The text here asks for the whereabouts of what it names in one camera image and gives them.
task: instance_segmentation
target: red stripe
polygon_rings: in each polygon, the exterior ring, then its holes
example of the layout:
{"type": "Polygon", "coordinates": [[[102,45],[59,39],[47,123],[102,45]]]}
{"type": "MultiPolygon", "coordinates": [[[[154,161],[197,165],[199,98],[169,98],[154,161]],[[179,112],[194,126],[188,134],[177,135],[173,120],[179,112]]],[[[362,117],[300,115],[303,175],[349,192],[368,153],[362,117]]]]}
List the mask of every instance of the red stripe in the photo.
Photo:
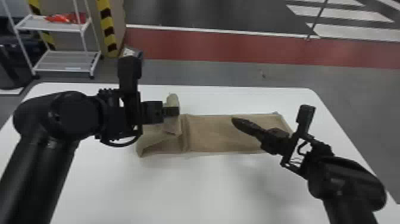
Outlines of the red stripe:
{"type": "Polygon", "coordinates": [[[134,28],[127,29],[125,43],[149,59],[400,69],[400,43],[134,28]]]}

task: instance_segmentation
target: metal pole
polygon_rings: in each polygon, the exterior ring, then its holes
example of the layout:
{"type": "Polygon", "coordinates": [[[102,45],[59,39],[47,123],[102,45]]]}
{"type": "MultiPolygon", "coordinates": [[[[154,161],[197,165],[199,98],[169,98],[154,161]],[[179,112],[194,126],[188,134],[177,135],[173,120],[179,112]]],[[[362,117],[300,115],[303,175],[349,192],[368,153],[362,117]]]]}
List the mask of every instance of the metal pole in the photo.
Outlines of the metal pole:
{"type": "MultiPolygon", "coordinates": [[[[318,12],[318,15],[316,16],[312,26],[311,26],[311,31],[314,31],[315,26],[317,25],[318,19],[321,17],[322,12],[324,11],[326,5],[328,4],[328,0],[325,0],[324,3],[322,4],[322,7],[320,9],[320,11],[318,12]]],[[[307,35],[307,37],[305,38],[306,41],[310,40],[310,36],[311,36],[311,32],[307,35]]]]}
{"type": "Polygon", "coordinates": [[[90,24],[90,26],[92,26],[93,34],[95,35],[97,51],[100,51],[99,39],[98,39],[98,37],[97,37],[97,33],[96,33],[96,30],[95,30],[95,25],[94,25],[94,23],[93,23],[93,17],[92,17],[92,13],[90,12],[90,8],[89,8],[89,5],[88,5],[88,0],[85,0],[85,6],[86,6],[87,14],[89,15],[89,18],[91,19],[91,24],[90,24]]]}
{"type": "Polygon", "coordinates": [[[23,55],[24,55],[24,57],[25,57],[26,63],[28,64],[28,66],[29,66],[29,68],[30,68],[32,74],[35,75],[36,72],[33,70],[32,62],[30,62],[28,53],[26,52],[25,46],[24,46],[24,44],[22,43],[22,40],[21,40],[21,37],[20,37],[20,33],[19,33],[18,30],[15,28],[15,23],[14,23],[13,17],[11,16],[10,9],[8,8],[8,5],[7,5],[7,3],[5,2],[5,0],[2,0],[2,3],[3,3],[4,11],[5,11],[5,13],[6,13],[7,16],[8,16],[8,20],[10,21],[10,23],[11,23],[11,25],[12,25],[12,29],[14,30],[15,36],[17,37],[18,43],[19,43],[20,46],[21,46],[21,50],[22,50],[22,53],[23,53],[23,55]]]}
{"type": "Polygon", "coordinates": [[[76,15],[76,18],[77,18],[78,24],[79,24],[79,33],[80,33],[80,37],[82,38],[83,49],[85,50],[85,54],[86,54],[86,62],[90,65],[88,48],[86,46],[86,41],[85,41],[85,33],[83,32],[82,24],[80,23],[81,21],[80,21],[80,15],[79,15],[79,10],[78,10],[78,4],[76,3],[76,0],[72,0],[72,2],[74,3],[75,15],[76,15]]]}

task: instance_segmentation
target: red object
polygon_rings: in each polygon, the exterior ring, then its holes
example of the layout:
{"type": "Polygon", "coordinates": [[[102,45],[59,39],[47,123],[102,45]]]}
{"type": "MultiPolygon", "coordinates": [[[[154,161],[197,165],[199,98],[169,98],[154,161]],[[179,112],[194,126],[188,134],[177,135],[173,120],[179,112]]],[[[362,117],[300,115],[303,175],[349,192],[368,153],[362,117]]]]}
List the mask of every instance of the red object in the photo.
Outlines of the red object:
{"type": "Polygon", "coordinates": [[[49,15],[46,16],[45,19],[52,23],[70,23],[70,20],[65,15],[62,14],[49,15]]]}
{"type": "MultiPolygon", "coordinates": [[[[67,13],[67,18],[71,21],[71,23],[78,24],[78,18],[76,17],[76,13],[67,13]]],[[[79,13],[80,23],[86,23],[86,13],[79,13]]]]}
{"type": "MultiPolygon", "coordinates": [[[[45,19],[52,23],[79,23],[78,17],[74,12],[49,15],[45,19]]],[[[79,19],[81,24],[86,23],[86,13],[79,13],[79,19]]]]}

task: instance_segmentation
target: gray floor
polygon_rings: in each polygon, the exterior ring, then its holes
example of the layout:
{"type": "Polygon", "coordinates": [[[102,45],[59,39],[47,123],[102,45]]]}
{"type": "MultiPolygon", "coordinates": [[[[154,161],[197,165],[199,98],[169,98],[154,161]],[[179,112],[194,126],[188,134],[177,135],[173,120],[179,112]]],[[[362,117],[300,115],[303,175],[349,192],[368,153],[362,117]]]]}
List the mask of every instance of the gray floor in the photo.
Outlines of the gray floor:
{"type": "MultiPolygon", "coordinates": [[[[115,60],[105,60],[97,71],[94,82],[117,82],[115,60]]],[[[91,82],[86,75],[77,74],[43,74],[40,81],[91,82]]],[[[399,70],[147,60],[140,83],[310,88],[321,97],[393,197],[400,201],[399,70]]],[[[23,95],[0,97],[0,125],[22,98],[23,95]]]]}

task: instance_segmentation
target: white floor marking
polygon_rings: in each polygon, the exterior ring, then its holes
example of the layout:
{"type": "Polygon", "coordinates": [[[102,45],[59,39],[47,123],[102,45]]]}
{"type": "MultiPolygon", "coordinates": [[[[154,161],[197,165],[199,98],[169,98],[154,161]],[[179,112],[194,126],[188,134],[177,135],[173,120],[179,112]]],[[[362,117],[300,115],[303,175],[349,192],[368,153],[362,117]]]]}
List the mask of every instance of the white floor marking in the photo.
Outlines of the white floor marking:
{"type": "Polygon", "coordinates": [[[400,42],[400,30],[318,24],[314,31],[322,38],[400,42]]]}
{"type": "MultiPolygon", "coordinates": [[[[267,33],[267,32],[249,32],[239,30],[216,30],[216,29],[200,29],[200,28],[186,28],[186,27],[171,27],[171,26],[150,26],[150,25],[138,25],[138,24],[127,24],[127,28],[138,28],[138,29],[151,29],[151,30],[180,30],[189,32],[204,32],[204,33],[229,33],[229,34],[243,34],[243,35],[255,35],[255,36],[282,36],[288,38],[305,38],[305,34],[295,33],[267,33]]],[[[311,35],[312,39],[318,39],[316,35],[311,35]]]]}
{"type": "MultiPolygon", "coordinates": [[[[319,2],[323,3],[324,0],[294,0],[299,2],[319,2]]],[[[342,5],[357,5],[357,6],[364,6],[362,3],[355,1],[355,0],[328,0],[328,4],[342,4],[342,5]]]]}
{"type": "MultiPolygon", "coordinates": [[[[316,16],[320,11],[319,7],[306,7],[297,5],[287,5],[296,15],[316,16]]],[[[321,17],[325,18],[345,18],[350,20],[368,20],[368,21],[384,21],[393,22],[383,15],[370,11],[359,10],[339,10],[334,8],[325,8],[321,17]]]]}

